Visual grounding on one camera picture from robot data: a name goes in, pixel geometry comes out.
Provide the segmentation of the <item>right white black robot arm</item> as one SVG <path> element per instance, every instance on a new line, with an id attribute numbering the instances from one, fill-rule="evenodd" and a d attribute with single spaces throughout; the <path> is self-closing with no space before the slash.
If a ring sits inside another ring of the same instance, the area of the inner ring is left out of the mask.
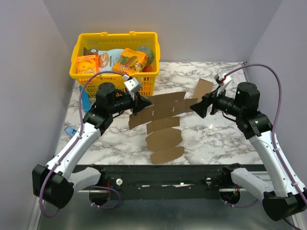
<path id="1" fill-rule="evenodd" d="M 227 188 L 235 184 L 243 187 L 262 203 L 264 211 L 272 220 L 279 221 L 306 210 L 304 198 L 307 188 L 286 162 L 277 138 L 272 133 L 269 118 L 258 110 L 259 99 L 257 86 L 242 82 L 238 84 L 234 98 L 214 90 L 190 108 L 201 118 L 206 117 L 209 106 L 212 107 L 211 115 L 221 111 L 235 117 L 237 127 L 260 156 L 271 184 L 238 163 L 223 168 L 221 183 Z"/>

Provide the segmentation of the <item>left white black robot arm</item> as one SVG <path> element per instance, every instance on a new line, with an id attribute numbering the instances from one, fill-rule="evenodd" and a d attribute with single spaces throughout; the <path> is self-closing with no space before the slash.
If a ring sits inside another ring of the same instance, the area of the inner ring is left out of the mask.
<path id="1" fill-rule="evenodd" d="M 32 171 L 33 192 L 39 202 L 47 201 L 53 206 L 64 208 L 75 192 L 93 186 L 102 189 L 106 175 L 97 166 L 73 172 L 75 166 L 112 124 L 114 117 L 126 110 L 136 114 L 151 102 L 140 95 L 142 85 L 135 78 L 124 82 L 125 91 L 116 89 L 107 82 L 98 87 L 96 101 L 82 116 L 81 126 L 68 144 L 46 165 L 37 165 Z"/>

